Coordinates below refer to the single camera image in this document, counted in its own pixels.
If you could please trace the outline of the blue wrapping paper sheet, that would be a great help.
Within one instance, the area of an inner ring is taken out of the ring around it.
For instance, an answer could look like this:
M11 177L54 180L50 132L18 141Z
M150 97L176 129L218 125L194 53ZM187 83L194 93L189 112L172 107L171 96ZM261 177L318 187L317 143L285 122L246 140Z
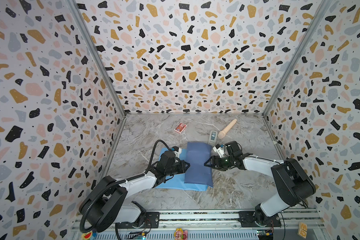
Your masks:
M159 189L175 189L184 191L206 191L213 187L212 169L204 163L211 157L212 146L202 142L188 142L187 148L182 149L180 160L191 166L184 174L175 175L166 183L158 185Z

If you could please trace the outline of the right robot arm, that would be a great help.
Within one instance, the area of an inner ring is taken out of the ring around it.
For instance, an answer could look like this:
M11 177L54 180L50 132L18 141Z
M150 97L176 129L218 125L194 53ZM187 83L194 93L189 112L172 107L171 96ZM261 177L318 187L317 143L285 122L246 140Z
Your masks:
M273 178L277 193L258 204L250 218L251 223L256 223L260 227L267 226L278 213L302 203L316 193L312 180L298 161L291 158L280 162L260 158L250 153L236 157L211 156L204 166L219 171L233 168L255 171Z

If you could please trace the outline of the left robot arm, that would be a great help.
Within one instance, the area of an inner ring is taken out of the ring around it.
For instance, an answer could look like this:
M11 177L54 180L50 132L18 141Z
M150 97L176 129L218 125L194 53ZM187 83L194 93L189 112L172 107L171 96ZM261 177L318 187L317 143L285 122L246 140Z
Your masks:
M120 180L111 176L102 178L79 207L82 215L80 232L101 233L112 224L129 224L133 228L145 226L147 210L128 198L186 173L191 164L180 160L179 155L178 148L171 148L161 154L159 161L150 163L142 174Z

